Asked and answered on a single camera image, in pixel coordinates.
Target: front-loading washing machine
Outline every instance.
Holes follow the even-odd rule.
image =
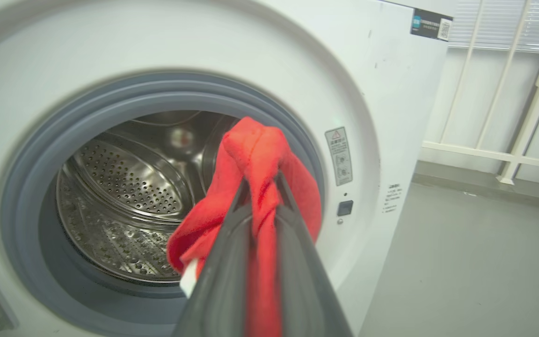
[[[453,9],[0,0],[0,305],[11,321],[0,336],[169,336],[187,299],[159,242],[205,195],[223,132],[247,116],[281,128],[315,177],[317,252],[358,334]]]

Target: window blinds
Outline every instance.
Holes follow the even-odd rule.
[[[469,46],[479,5],[480,0],[458,0],[450,47]],[[524,0],[484,0],[475,48],[509,49],[523,7]],[[539,53],[539,0],[531,2],[517,51]]]

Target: red cloth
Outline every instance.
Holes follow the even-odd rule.
[[[207,196],[193,207],[168,241],[168,261],[174,269],[183,273],[185,266],[198,258],[198,277],[245,177],[253,205],[253,243],[248,267],[247,331],[250,337],[282,334],[274,225],[276,206],[281,202],[274,182],[278,169],[284,173],[315,241],[321,225],[316,181],[291,152],[280,129],[263,126],[248,117],[224,135]]]

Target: washing machine door opening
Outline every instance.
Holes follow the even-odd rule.
[[[171,333],[186,298],[165,243],[205,196],[223,134],[246,116],[283,130],[323,196],[304,124],[236,81],[138,75],[51,113],[18,152],[2,200],[2,239],[26,288],[89,331]]]
[[[58,214],[73,245],[111,276],[177,283],[165,243],[205,197],[219,144],[237,121],[209,111],[165,111],[85,143],[56,184]]]

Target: warning label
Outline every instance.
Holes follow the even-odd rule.
[[[382,213],[391,213],[396,211],[402,203],[402,187],[399,183],[388,185],[386,198],[382,206]]]
[[[452,25],[452,17],[415,8],[411,21],[411,34],[448,41]]]
[[[344,127],[326,132],[326,140],[332,155],[336,186],[353,181],[353,169],[350,164],[349,143]]]

